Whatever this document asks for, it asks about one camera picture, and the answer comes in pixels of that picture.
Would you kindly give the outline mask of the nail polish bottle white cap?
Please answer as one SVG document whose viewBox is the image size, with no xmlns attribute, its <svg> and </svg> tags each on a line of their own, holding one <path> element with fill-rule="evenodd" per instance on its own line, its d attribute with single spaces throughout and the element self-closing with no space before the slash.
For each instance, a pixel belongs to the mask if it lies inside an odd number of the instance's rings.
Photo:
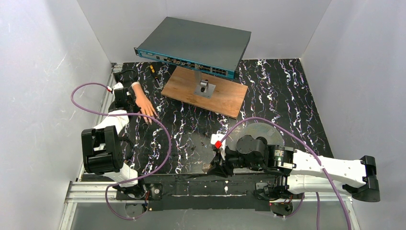
<svg viewBox="0 0 406 230">
<path fill-rule="evenodd" d="M 202 165 L 202 171 L 203 171 L 204 173 L 208 173 L 208 172 L 210 171 L 211 167 L 212 167 L 211 164 L 204 163 L 204 164 Z"/>
</svg>

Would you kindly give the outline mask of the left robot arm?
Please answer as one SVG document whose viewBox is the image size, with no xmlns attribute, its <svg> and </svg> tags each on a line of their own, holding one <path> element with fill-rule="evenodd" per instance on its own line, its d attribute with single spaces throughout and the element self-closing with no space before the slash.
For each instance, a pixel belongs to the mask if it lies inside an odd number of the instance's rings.
<svg viewBox="0 0 406 230">
<path fill-rule="evenodd" d="M 138 173 L 124 162 L 123 138 L 119 137 L 119 133 L 130 122 L 127 113 L 136 106 L 127 88 L 118 86 L 111 91 L 114 101 L 108 115 L 98 125 L 81 133 L 84 168 L 87 173 L 112 179 L 119 188 L 132 187 L 138 184 L 135 180 Z"/>
</svg>

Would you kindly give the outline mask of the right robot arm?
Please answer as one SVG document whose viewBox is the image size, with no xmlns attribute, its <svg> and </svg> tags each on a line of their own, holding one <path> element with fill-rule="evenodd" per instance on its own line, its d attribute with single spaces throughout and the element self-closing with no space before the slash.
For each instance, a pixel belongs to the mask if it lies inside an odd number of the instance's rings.
<svg viewBox="0 0 406 230">
<path fill-rule="evenodd" d="M 230 149 L 221 138 L 212 136 L 214 158 L 203 171 L 224 178 L 234 175 L 237 168 L 269 175 L 270 179 L 255 189 L 259 199 L 271 201 L 308 192 L 338 192 L 363 202 L 381 200 L 372 156 L 351 161 L 316 157 L 291 147 L 271 145 L 266 138 L 252 135 L 240 137 L 235 149 Z"/>
</svg>

